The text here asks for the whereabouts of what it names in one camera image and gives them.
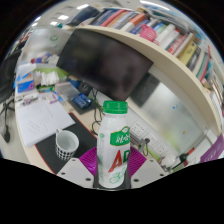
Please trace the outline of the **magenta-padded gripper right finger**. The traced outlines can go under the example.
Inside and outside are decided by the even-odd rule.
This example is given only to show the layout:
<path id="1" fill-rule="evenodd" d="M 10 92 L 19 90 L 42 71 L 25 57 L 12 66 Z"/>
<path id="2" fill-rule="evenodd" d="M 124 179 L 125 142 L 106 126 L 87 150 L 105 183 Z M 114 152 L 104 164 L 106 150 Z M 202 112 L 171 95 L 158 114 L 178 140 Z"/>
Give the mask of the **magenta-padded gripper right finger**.
<path id="1" fill-rule="evenodd" d="M 134 189 L 157 181 L 167 176 L 167 173 L 155 159 L 147 159 L 137 149 L 131 147 L 128 160 L 128 176 L 130 188 Z"/>

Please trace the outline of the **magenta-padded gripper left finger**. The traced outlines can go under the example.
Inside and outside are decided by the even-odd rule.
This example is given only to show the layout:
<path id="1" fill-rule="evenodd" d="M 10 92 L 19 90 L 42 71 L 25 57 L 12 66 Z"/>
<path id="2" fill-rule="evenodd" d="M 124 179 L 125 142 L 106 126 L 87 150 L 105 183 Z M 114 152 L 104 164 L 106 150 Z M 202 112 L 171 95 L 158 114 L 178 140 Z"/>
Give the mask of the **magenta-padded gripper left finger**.
<path id="1" fill-rule="evenodd" d="M 88 150 L 79 158 L 71 158 L 57 175 L 84 188 L 98 185 L 97 148 Z"/>

